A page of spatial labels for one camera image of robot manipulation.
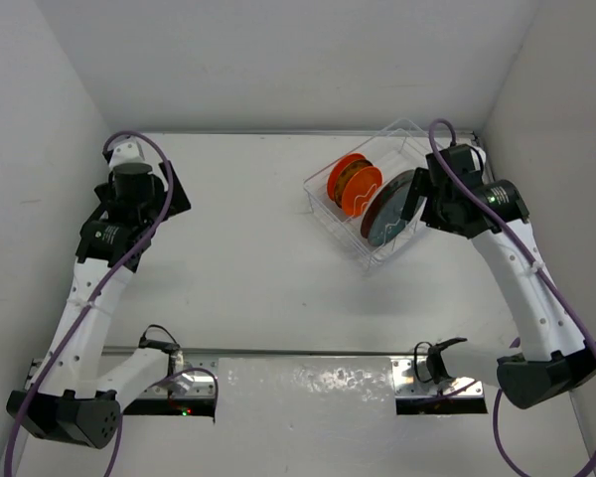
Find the red plate with teal flower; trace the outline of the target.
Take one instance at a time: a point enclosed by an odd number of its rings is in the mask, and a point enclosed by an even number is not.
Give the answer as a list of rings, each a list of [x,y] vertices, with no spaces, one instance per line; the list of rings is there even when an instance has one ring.
[[[396,175],[394,178],[392,178],[376,193],[371,203],[368,205],[366,211],[364,212],[361,224],[361,236],[364,239],[367,239],[368,237],[369,227],[373,218],[373,213],[376,212],[377,207],[380,206],[382,202],[398,187],[400,187],[403,184],[410,184],[413,175],[413,169],[403,171]]]

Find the dark teal blossom plate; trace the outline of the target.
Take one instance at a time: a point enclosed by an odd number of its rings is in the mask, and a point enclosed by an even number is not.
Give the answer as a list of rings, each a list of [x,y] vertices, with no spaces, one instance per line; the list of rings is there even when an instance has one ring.
[[[409,191],[410,184],[401,185],[372,214],[367,237],[371,246],[381,246],[392,241],[406,228],[408,220],[404,220],[401,214]]]

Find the plain orange plastic plate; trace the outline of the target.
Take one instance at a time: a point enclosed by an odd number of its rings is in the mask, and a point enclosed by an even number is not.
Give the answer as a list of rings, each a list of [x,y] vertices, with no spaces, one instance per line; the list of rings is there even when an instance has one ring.
[[[375,166],[368,166],[357,172],[344,188],[342,210],[349,217],[362,214],[373,194],[382,185],[381,171]]]

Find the yellow patterned small plate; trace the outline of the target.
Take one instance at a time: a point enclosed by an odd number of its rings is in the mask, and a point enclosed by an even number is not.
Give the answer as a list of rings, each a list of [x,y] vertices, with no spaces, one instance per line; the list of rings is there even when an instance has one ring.
[[[342,196],[348,182],[362,169],[370,167],[373,163],[361,153],[350,153],[342,157],[333,167],[328,181],[327,194],[330,200],[339,207],[342,205]]]

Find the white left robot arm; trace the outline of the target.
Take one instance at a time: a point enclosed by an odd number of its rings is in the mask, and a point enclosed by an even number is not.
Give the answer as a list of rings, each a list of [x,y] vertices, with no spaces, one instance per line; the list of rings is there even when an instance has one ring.
[[[190,210],[173,166],[155,173],[141,148],[146,137],[117,133],[103,147],[109,173],[95,188],[99,204],[79,231],[73,282],[52,344],[26,390],[6,410],[33,436],[105,447],[121,416],[153,382],[174,369],[176,345],[141,339],[131,357],[106,375],[99,361],[121,294],[159,226]]]

